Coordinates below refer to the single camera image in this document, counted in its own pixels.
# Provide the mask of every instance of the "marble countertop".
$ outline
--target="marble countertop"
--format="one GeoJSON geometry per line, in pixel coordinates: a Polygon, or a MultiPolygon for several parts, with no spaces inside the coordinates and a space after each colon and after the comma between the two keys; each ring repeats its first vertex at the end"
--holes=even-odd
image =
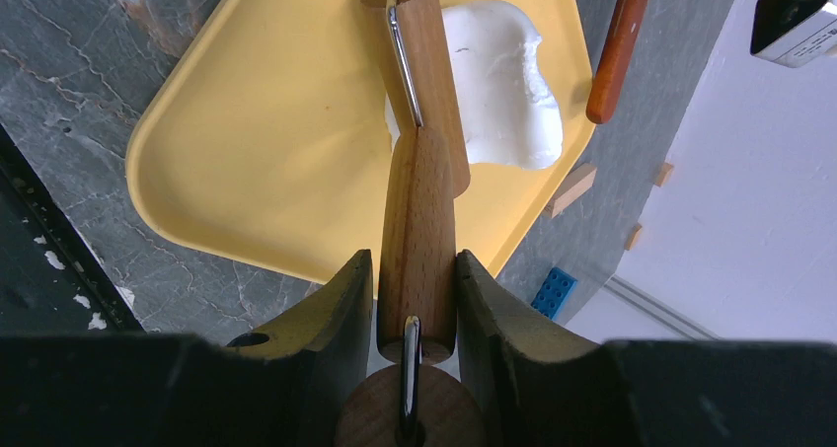
{"type": "MultiPolygon", "coordinates": [[[[226,342],[317,285],[181,248],[128,197],[134,124],[220,0],[0,0],[0,122],[151,332],[226,342]]],[[[616,0],[577,0],[595,67],[616,0]]],[[[580,162],[596,184],[540,218],[499,280],[531,300],[558,265],[579,279],[566,320],[611,276],[732,0],[650,0],[616,117],[580,162]]]]}

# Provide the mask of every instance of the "small wood piece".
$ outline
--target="small wood piece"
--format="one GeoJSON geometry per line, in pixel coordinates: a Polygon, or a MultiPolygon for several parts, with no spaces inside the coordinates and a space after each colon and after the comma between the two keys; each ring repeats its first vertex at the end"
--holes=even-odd
{"type": "Polygon", "coordinates": [[[378,278],[378,350],[388,360],[401,359],[407,316],[421,319],[425,362],[453,353],[455,236],[444,136],[432,128],[408,130],[393,151],[378,278]]]}
{"type": "Polygon", "coordinates": [[[659,174],[656,176],[656,181],[654,181],[654,185],[657,187],[665,186],[665,183],[667,183],[668,179],[671,177],[672,171],[674,171],[674,165],[662,163],[662,166],[659,168],[659,174]]]}
{"type": "Polygon", "coordinates": [[[556,190],[555,195],[544,207],[544,215],[555,218],[571,203],[584,195],[596,179],[596,167],[592,164],[582,164],[570,172],[556,190]]]}
{"type": "MultiPolygon", "coordinates": [[[[482,413],[468,390],[438,368],[422,365],[418,372],[418,422],[423,445],[488,445],[482,413]]],[[[399,445],[400,375],[401,366],[390,366],[354,390],[341,411],[336,447],[399,445]]]]}
{"type": "Polygon", "coordinates": [[[625,241],[625,250],[630,251],[637,245],[640,235],[643,233],[643,226],[639,223],[634,225],[631,233],[628,235],[628,240],[625,241]]]}
{"type": "Polygon", "coordinates": [[[587,117],[594,123],[606,123],[613,117],[647,5],[648,0],[616,0],[587,102],[587,117]]]}
{"type": "MultiPolygon", "coordinates": [[[[402,132],[413,129],[416,124],[410,113],[385,21],[387,0],[360,0],[360,3],[365,7],[369,42],[374,49],[399,128],[402,132]]],[[[397,12],[424,126],[437,130],[447,139],[453,195],[456,197],[471,183],[471,170],[465,151],[465,137],[462,134],[462,120],[456,100],[441,6],[439,0],[398,0],[397,12]]]]}

